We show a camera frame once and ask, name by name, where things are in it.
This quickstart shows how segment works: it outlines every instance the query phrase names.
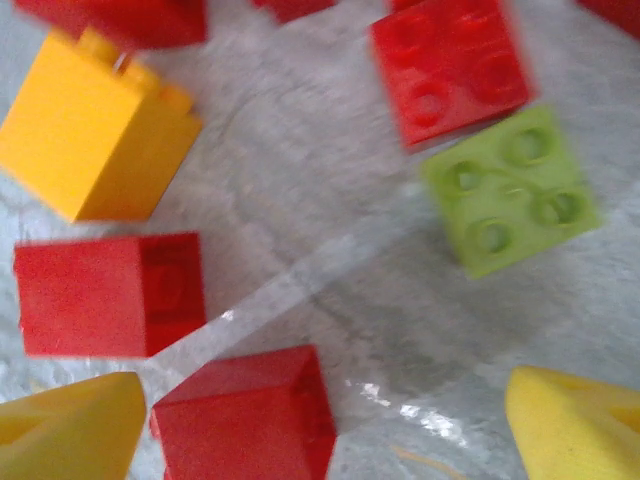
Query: yellow foam piece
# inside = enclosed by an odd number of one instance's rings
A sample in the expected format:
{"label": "yellow foam piece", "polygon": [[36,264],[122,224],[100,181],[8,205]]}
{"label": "yellow foam piece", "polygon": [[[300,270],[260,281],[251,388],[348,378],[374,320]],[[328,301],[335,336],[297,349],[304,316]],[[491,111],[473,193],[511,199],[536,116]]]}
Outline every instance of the yellow foam piece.
{"label": "yellow foam piece", "polygon": [[0,130],[0,166],[70,221],[147,219],[202,129],[188,94],[119,57],[51,32]]}
{"label": "yellow foam piece", "polygon": [[0,405],[0,479],[124,480],[146,416],[135,373]]}
{"label": "yellow foam piece", "polygon": [[640,392],[521,366],[506,411],[530,480],[640,479]]}

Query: lime green block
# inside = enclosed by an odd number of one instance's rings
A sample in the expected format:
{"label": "lime green block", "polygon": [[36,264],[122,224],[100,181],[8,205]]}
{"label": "lime green block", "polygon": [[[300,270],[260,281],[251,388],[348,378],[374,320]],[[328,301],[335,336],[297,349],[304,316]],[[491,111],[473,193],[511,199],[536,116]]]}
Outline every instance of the lime green block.
{"label": "lime green block", "polygon": [[421,173],[473,278],[602,223],[546,106],[514,115],[431,157]]}

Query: yellow toy block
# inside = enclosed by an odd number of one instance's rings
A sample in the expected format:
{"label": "yellow toy block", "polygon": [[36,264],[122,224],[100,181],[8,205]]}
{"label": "yellow toy block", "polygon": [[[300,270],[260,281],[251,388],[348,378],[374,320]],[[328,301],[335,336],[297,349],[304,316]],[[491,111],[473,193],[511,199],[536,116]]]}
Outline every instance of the yellow toy block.
{"label": "yellow toy block", "polygon": [[119,58],[53,31],[0,130],[0,165],[71,221],[147,219],[202,129],[189,95]]}
{"label": "yellow toy block", "polygon": [[135,373],[0,405],[0,479],[124,480],[145,416]]}
{"label": "yellow toy block", "polygon": [[640,392],[521,366],[506,410],[530,480],[640,479]]}

